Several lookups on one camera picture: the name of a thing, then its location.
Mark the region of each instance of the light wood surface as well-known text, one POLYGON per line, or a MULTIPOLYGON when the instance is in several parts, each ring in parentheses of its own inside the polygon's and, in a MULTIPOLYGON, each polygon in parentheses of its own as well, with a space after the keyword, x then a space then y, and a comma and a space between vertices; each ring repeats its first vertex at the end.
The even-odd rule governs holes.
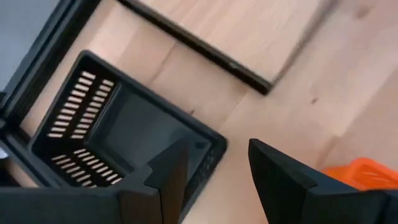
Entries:
POLYGON ((329 0, 141 0, 273 82, 329 0))
MULTIPOLYGON (((184 223, 267 223, 249 170, 249 138, 312 167, 361 154, 355 150, 363 144, 353 142, 370 136, 362 129, 378 125, 372 111, 383 108, 380 113, 394 119, 396 108, 376 102, 396 97, 389 83, 397 80, 397 4, 341 1, 270 95, 261 96, 116 1, 103 0, 21 127, 34 134, 78 53, 90 49, 228 138, 224 158, 184 223), (367 118, 375 123, 362 124, 367 118)), ((389 128, 378 130, 375 135, 389 128)))

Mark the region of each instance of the orange plastic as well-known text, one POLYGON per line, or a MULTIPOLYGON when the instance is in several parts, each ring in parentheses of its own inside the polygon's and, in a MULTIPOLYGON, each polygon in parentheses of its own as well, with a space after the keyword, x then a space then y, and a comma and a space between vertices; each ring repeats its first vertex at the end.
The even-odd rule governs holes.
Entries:
POLYGON ((358 190, 398 189, 398 172, 372 159, 359 158, 348 166, 331 167, 323 173, 358 190))

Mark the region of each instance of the black plastic piece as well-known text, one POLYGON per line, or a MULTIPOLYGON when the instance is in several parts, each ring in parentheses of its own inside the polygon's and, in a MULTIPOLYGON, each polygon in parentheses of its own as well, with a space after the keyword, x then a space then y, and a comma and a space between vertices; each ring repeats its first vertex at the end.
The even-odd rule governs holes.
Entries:
POLYGON ((397 190, 360 192, 257 139, 249 142, 254 184, 270 224, 397 223, 397 190))
POLYGON ((224 154, 226 139, 83 51, 32 138, 30 150, 20 152, 20 157, 32 164, 44 184, 80 187, 90 181, 84 187, 109 187, 143 165, 137 161, 145 164, 178 139, 185 139, 189 148, 184 216, 224 154), (104 166, 116 175, 111 180, 97 172, 104 166), (73 176, 77 171, 68 172, 74 167, 85 170, 90 179, 77 181, 73 176))
POLYGON ((175 37, 177 40, 248 84, 259 93, 266 95, 271 90, 272 84, 269 81, 263 79, 250 69, 241 65, 239 62, 233 60, 231 57, 200 40, 198 37, 195 37, 193 34, 176 25, 176 23, 170 21, 158 12, 146 6, 144 3, 137 0, 119 1, 138 15, 153 23, 153 25, 161 28, 166 33, 175 37))
POLYGON ((0 223, 176 224, 187 160, 177 142, 151 161, 153 169, 145 165, 113 188, 0 188, 0 223))
POLYGON ((99 2, 59 2, 4 90, 3 118, 21 123, 99 2))

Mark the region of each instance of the plastic tray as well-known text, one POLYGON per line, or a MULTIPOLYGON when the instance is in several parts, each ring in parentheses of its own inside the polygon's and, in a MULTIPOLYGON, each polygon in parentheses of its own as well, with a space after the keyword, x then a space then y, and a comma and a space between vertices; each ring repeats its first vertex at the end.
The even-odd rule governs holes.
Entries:
POLYGON ((226 150, 226 139, 89 51, 55 97, 29 150, 61 186, 118 183, 181 138, 189 142, 184 205, 226 150))

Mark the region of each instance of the orange object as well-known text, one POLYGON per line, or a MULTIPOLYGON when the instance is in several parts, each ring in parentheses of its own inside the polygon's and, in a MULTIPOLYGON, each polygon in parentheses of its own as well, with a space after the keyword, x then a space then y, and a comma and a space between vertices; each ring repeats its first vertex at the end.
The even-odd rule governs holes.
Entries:
POLYGON ((398 189, 398 172, 372 159, 359 158, 348 166, 331 167, 323 173, 358 190, 398 189))

